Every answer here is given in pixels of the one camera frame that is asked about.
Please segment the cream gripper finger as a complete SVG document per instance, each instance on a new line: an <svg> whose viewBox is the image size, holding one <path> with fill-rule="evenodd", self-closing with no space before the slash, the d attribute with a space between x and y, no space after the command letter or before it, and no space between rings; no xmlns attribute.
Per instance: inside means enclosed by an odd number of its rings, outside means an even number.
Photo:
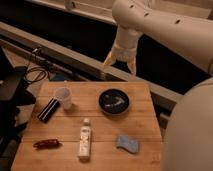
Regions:
<svg viewBox="0 0 213 171"><path fill-rule="evenodd" d="M111 66L116 62L116 58L112 55L112 52L109 52L107 55L103 65L104 66Z"/></svg>
<svg viewBox="0 0 213 171"><path fill-rule="evenodd" d="M136 59L132 59L127 62L128 69L132 75L136 75Z"/></svg>

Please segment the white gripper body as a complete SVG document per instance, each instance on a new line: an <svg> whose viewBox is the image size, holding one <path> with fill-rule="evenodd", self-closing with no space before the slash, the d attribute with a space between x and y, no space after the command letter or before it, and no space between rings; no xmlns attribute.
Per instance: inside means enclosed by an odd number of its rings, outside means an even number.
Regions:
<svg viewBox="0 0 213 171"><path fill-rule="evenodd" d="M132 62L135 59L138 40L141 36L141 32L119 26L111 55L118 61Z"/></svg>

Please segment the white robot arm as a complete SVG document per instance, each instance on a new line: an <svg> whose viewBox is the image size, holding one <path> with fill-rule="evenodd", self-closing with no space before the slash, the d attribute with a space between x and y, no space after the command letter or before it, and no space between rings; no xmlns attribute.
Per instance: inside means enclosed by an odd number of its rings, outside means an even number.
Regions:
<svg viewBox="0 0 213 171"><path fill-rule="evenodd" d="M136 72L138 39L146 34L211 77L175 105L162 148L161 171L213 171L213 21L156 10L143 0L115 0L117 34L104 64Z"/></svg>

